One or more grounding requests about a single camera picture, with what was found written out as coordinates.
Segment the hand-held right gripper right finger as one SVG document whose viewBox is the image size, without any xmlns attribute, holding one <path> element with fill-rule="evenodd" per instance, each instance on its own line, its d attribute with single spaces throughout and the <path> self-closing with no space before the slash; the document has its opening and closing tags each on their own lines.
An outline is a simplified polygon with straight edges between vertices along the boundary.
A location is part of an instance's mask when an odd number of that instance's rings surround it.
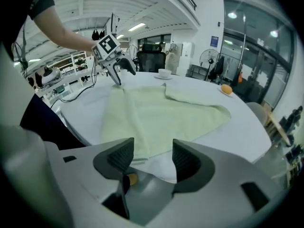
<svg viewBox="0 0 304 228">
<path fill-rule="evenodd" d="M 207 146 L 173 140 L 177 183 L 172 228 L 248 226 L 283 188 L 246 159 Z"/>
</svg>

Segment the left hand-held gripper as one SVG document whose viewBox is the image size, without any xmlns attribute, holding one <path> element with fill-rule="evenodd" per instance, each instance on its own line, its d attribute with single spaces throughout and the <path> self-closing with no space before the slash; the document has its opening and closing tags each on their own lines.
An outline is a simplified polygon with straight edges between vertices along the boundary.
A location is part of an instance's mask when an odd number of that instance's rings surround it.
<svg viewBox="0 0 304 228">
<path fill-rule="evenodd" d="M 133 75 L 136 75 L 135 64 L 130 57 L 123 57 L 123 50 L 119 41 L 112 34 L 108 34 L 96 41 L 92 46 L 94 65 L 107 68 L 109 76 L 117 84 L 121 85 L 121 80 L 115 67 L 120 66 Z"/>
</svg>

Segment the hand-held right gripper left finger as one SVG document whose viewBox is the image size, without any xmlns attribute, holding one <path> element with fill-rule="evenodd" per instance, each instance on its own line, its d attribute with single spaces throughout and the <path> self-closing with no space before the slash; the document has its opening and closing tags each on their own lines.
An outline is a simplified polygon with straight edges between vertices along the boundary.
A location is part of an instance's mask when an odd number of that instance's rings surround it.
<svg viewBox="0 0 304 228">
<path fill-rule="evenodd" d="M 133 160 L 134 138 L 59 151 L 46 143 L 48 160 L 75 220 L 130 218 L 124 177 Z"/>
</svg>

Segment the light green cloth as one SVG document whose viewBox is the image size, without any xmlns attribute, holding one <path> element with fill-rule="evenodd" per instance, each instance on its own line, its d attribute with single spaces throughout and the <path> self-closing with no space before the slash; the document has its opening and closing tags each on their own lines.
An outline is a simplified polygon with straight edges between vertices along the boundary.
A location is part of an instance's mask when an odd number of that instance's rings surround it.
<svg viewBox="0 0 304 228">
<path fill-rule="evenodd" d="M 134 138 L 133 160 L 145 161 L 170 151 L 173 139 L 193 141 L 230 119 L 225 107 L 207 104 L 168 84 L 114 86 L 104 112 L 101 142 Z"/>
</svg>

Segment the person's left forearm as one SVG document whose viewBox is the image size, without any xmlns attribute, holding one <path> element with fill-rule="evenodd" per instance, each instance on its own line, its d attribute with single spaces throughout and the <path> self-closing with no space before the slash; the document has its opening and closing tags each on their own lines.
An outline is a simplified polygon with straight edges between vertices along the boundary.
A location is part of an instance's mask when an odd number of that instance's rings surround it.
<svg viewBox="0 0 304 228">
<path fill-rule="evenodd" d="M 33 21 L 41 32 L 56 45 L 72 50 L 93 52 L 92 47 L 95 42 L 65 28 L 55 10 L 55 6 L 51 6 L 38 14 Z"/>
</svg>

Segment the black standing fan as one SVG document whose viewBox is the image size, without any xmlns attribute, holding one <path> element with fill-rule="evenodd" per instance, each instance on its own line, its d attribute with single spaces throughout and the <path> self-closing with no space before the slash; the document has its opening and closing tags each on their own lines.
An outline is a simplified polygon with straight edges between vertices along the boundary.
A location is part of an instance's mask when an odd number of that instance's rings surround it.
<svg viewBox="0 0 304 228">
<path fill-rule="evenodd" d="M 137 52 L 138 48 L 133 44 L 131 44 L 126 50 L 126 54 L 131 58 L 132 61 L 137 58 Z"/>
<path fill-rule="evenodd" d="M 199 66 L 207 70 L 204 78 L 205 81 L 211 72 L 211 67 L 216 65 L 218 59 L 219 52 L 215 49 L 207 49 L 201 53 L 199 58 Z"/>
</svg>

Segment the black mesh office chair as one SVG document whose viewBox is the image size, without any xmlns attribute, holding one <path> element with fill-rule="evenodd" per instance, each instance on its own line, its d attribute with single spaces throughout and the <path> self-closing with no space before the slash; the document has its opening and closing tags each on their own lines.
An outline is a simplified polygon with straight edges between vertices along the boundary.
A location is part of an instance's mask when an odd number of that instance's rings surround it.
<svg viewBox="0 0 304 228">
<path fill-rule="evenodd" d="M 140 72 L 158 73 L 159 69 L 165 68 L 166 54 L 160 44 L 143 44 L 137 58 Z"/>
</svg>

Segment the white metal shelving rack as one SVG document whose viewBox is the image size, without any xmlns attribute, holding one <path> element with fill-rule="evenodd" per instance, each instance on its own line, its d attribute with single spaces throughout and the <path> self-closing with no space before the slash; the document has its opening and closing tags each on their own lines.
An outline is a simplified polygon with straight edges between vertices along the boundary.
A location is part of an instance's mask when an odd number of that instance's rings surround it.
<svg viewBox="0 0 304 228">
<path fill-rule="evenodd" d="M 108 22 L 111 22 L 110 17 L 89 17 L 88 15 L 84 15 L 83 17 L 63 20 L 63 25 L 70 31 L 90 39 L 95 29 L 99 32 L 102 29 L 106 30 Z M 25 77 L 31 77 L 34 81 L 36 80 L 35 74 L 42 76 L 46 67 L 53 68 L 54 64 L 70 57 L 70 55 L 84 52 L 82 50 L 71 50 L 55 45 L 30 19 L 26 21 L 25 27 L 23 27 L 19 33 L 17 39 L 18 52 L 20 52 L 20 48 L 22 47 L 23 37 L 25 37 L 26 40 L 25 58 L 28 62 L 28 68 L 24 70 L 18 61 L 15 62 L 14 67 L 18 69 L 21 74 L 23 73 Z M 70 83 L 80 82 L 80 76 L 84 73 L 90 73 L 90 71 L 86 69 L 82 72 L 75 72 L 73 74 L 62 74 L 62 80 L 52 86 L 65 85 L 66 87 L 69 87 Z M 50 87 L 51 86 L 37 88 L 36 93 L 39 96 L 44 96 L 46 90 Z"/>
</svg>

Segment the white bookshelf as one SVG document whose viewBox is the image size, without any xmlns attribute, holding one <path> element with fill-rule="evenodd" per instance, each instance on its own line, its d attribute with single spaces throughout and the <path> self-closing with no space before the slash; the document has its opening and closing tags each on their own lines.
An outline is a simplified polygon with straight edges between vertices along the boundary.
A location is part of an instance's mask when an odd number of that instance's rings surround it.
<svg viewBox="0 0 304 228">
<path fill-rule="evenodd" d="M 53 65 L 53 67 L 57 67 L 58 69 L 60 69 L 62 74 L 73 74 L 76 71 L 76 65 L 75 62 L 77 61 L 77 58 L 81 56 L 82 59 L 86 62 L 86 53 L 82 52 L 82 53 L 78 53 L 75 55 L 70 55 L 70 57 L 56 63 Z"/>
</svg>

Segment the white locker cabinet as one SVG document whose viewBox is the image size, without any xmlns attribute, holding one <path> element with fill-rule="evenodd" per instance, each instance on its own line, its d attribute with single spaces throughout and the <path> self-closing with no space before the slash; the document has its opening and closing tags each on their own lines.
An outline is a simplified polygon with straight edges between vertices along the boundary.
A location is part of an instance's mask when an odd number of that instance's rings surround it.
<svg viewBox="0 0 304 228">
<path fill-rule="evenodd" d="M 186 76 L 187 70 L 189 69 L 191 60 L 193 58 L 195 46 L 192 42 L 177 43 L 176 46 L 176 55 L 178 62 L 176 75 Z"/>
</svg>

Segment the grey white oval device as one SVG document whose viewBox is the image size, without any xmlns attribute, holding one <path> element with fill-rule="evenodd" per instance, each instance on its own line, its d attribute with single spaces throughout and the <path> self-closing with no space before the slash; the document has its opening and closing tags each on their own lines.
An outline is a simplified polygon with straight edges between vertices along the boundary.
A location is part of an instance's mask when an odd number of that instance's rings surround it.
<svg viewBox="0 0 304 228">
<path fill-rule="evenodd" d="M 58 83 L 59 81 L 61 81 L 62 78 L 63 76 L 60 69 L 58 69 L 57 67 L 53 67 L 53 68 L 46 67 L 45 72 L 41 79 L 41 83 L 44 87 L 52 86 Z"/>
</svg>

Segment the black metal bench rack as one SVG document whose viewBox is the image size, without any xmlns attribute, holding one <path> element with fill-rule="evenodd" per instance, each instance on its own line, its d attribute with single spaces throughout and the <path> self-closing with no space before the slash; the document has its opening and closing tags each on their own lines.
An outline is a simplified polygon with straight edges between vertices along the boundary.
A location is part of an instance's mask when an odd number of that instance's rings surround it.
<svg viewBox="0 0 304 228">
<path fill-rule="evenodd" d="M 207 68 L 198 65 L 191 64 L 187 70 L 186 77 L 195 78 L 198 80 L 205 80 L 207 75 Z"/>
</svg>

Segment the grey shell chair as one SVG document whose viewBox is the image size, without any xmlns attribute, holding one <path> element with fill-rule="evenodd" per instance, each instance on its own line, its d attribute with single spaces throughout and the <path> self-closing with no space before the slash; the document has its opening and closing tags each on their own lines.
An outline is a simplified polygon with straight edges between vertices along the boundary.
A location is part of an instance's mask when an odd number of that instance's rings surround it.
<svg viewBox="0 0 304 228">
<path fill-rule="evenodd" d="M 255 116 L 258 118 L 260 123 L 263 126 L 265 126 L 267 119 L 268 119 L 268 114 L 267 114 L 266 109 L 256 102 L 249 102 L 249 103 L 246 103 L 246 105 L 255 114 Z"/>
</svg>

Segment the round wooden table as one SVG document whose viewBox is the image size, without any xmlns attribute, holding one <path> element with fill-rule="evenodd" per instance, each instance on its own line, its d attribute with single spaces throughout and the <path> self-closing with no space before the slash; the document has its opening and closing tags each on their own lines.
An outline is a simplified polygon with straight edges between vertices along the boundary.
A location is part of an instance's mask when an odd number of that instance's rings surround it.
<svg viewBox="0 0 304 228">
<path fill-rule="evenodd" d="M 281 138 L 284 140 L 284 142 L 286 143 L 286 145 L 290 146 L 291 143 L 289 141 L 288 135 L 283 130 L 281 124 L 275 119 L 275 117 L 274 117 L 274 115 L 272 113 L 268 114 L 268 117 L 269 117 L 270 121 L 272 122 L 272 124 L 274 125 L 274 127 L 276 128 L 276 130 L 279 132 Z"/>
</svg>

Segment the orange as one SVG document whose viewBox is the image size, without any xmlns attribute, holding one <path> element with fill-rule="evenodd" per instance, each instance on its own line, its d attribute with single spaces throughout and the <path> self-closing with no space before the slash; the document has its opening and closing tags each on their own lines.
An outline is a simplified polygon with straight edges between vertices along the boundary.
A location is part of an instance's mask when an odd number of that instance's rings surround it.
<svg viewBox="0 0 304 228">
<path fill-rule="evenodd" d="M 227 95 L 231 95 L 233 92 L 231 86 L 226 84 L 221 85 L 220 90 Z"/>
</svg>

